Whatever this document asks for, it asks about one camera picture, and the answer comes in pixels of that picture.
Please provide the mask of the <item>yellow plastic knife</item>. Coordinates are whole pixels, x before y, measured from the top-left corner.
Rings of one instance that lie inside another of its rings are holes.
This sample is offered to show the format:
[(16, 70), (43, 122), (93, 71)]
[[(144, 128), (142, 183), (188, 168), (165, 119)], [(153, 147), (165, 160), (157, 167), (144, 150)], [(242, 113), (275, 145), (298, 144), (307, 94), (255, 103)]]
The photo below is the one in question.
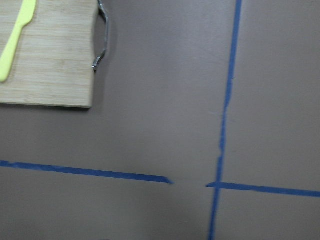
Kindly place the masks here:
[(0, 56), (0, 82), (5, 82), (11, 72), (22, 31), (33, 19), (37, 1), (23, 0), (10, 37)]

